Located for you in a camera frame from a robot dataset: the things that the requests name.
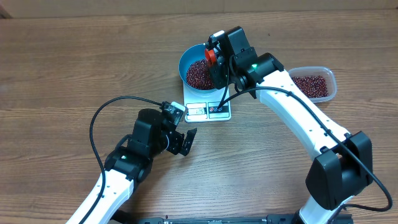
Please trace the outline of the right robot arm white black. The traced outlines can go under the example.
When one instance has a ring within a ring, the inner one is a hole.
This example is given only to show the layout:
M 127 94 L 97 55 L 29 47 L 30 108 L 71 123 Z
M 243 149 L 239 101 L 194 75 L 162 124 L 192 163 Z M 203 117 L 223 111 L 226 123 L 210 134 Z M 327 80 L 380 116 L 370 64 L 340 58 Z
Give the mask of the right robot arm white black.
M 372 183 L 372 143 L 332 121 L 296 86 L 270 53 L 258 55 L 240 26 L 211 35 L 205 44 L 217 89 L 234 83 L 268 106 L 307 150 L 312 165 L 305 180 L 310 198 L 294 223 L 332 223 L 355 195 Z

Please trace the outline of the red plastic scoop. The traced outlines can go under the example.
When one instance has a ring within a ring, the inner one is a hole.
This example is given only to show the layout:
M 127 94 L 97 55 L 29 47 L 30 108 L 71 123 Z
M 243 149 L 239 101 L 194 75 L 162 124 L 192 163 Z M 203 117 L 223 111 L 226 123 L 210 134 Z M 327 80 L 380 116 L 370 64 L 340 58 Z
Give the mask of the red plastic scoop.
M 205 58 L 210 67 L 212 67 L 214 64 L 217 64 L 216 54 L 213 49 L 205 49 Z

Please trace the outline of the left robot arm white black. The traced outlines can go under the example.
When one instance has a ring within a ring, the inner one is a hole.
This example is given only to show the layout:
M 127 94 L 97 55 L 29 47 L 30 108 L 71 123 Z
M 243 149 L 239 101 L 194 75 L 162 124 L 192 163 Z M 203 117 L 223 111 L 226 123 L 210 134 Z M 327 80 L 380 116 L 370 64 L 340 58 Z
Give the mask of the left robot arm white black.
M 108 155 L 104 174 L 67 222 L 108 223 L 150 174 L 155 156 L 163 151 L 187 156 L 197 129 L 176 131 L 186 110 L 176 102 L 164 103 L 160 110 L 140 110 L 132 133 Z

